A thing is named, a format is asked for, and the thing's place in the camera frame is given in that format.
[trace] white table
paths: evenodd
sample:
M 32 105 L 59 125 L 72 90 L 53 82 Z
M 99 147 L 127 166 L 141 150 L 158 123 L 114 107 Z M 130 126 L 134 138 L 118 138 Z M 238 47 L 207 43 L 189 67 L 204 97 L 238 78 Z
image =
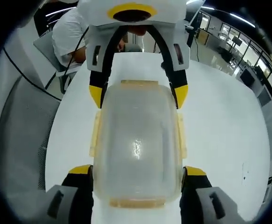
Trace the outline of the white table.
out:
M 109 86 L 122 79 L 142 79 L 169 87 L 161 62 L 161 54 L 115 54 Z M 188 96 L 178 111 L 184 117 L 188 150 L 183 165 L 204 170 L 212 186 L 220 187 L 237 203 L 241 217 L 251 220 L 262 204 L 270 167 L 269 140 L 258 101 L 231 76 L 195 61 L 190 62 L 187 78 Z M 89 79 L 84 63 L 57 111 L 46 157 L 47 190 L 61 185 L 73 167 L 93 164 L 89 148 L 98 108 L 89 94 Z M 156 211 L 103 208 L 95 196 L 94 200 L 92 222 L 96 224 L 181 220 L 179 198 Z

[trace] white robot part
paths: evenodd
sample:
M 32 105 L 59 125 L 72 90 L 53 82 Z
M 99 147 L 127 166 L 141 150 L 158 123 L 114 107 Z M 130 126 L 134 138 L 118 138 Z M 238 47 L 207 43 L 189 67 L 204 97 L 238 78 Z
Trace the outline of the white robot part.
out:
M 80 0 L 79 13 L 89 23 L 86 58 L 91 70 L 90 92 L 101 108 L 111 74 L 114 51 L 131 26 L 141 26 L 158 44 L 164 59 L 163 69 L 169 79 L 176 107 L 181 108 L 188 83 L 190 50 L 185 41 L 183 0 Z
M 122 17 L 123 11 L 141 11 L 146 21 L 158 21 L 175 24 L 185 18 L 185 0 L 80 0 L 79 13 L 93 26 L 110 23 L 132 22 Z

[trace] plastic container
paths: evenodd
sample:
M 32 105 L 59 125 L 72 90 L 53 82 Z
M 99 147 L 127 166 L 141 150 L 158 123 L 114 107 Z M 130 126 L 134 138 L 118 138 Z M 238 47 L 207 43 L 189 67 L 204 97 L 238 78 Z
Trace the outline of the plastic container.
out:
M 153 208 L 181 192 L 177 111 L 170 89 L 152 81 L 108 88 L 94 157 L 94 193 L 111 206 Z

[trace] person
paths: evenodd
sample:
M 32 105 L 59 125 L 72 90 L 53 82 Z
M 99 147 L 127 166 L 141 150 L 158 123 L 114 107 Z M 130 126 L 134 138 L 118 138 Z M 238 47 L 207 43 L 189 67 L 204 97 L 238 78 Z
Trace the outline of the person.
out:
M 89 37 L 87 33 L 78 46 L 77 51 L 75 53 L 74 51 L 87 27 L 88 24 L 78 12 L 77 7 L 65 13 L 53 27 L 52 42 L 54 53 L 64 67 L 68 66 L 72 56 L 71 69 L 80 66 L 86 60 L 86 48 Z M 135 52 L 141 51 L 141 48 L 136 44 L 125 43 L 121 39 L 117 50 L 118 52 Z

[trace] wall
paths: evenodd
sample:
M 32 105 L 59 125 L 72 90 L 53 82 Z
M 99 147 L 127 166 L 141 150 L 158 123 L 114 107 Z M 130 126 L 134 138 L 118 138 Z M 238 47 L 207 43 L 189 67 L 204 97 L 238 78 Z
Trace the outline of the wall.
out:
M 39 38 L 35 28 L 34 19 L 32 18 L 23 28 L 19 28 L 18 34 L 25 53 L 34 65 L 34 68 L 42 82 L 42 87 L 45 87 L 53 77 L 56 69 L 33 45 L 33 42 Z
M 128 33 L 127 35 L 128 35 L 128 42 L 133 43 L 133 34 Z M 144 52 L 153 53 L 155 40 L 148 32 L 146 32 L 144 36 L 137 36 L 137 35 L 134 35 L 134 36 L 136 37 L 136 43 L 142 48 Z M 160 49 L 157 44 L 156 44 L 155 52 L 156 53 L 160 52 Z
M 203 17 L 202 21 L 201 21 L 200 28 L 206 30 L 208 22 L 209 22 L 208 19 Z
M 257 53 L 255 53 L 255 51 L 251 47 L 249 47 L 243 57 L 243 60 L 245 62 L 247 62 L 247 60 L 249 60 L 251 62 L 251 65 L 254 66 L 254 64 L 257 62 L 258 58 L 259 58 L 259 55 Z
M 222 21 L 219 20 L 216 17 L 211 17 L 210 22 L 209 22 L 209 29 L 208 32 L 210 32 L 214 36 L 218 36 L 218 33 L 220 32 L 221 26 L 222 26 Z

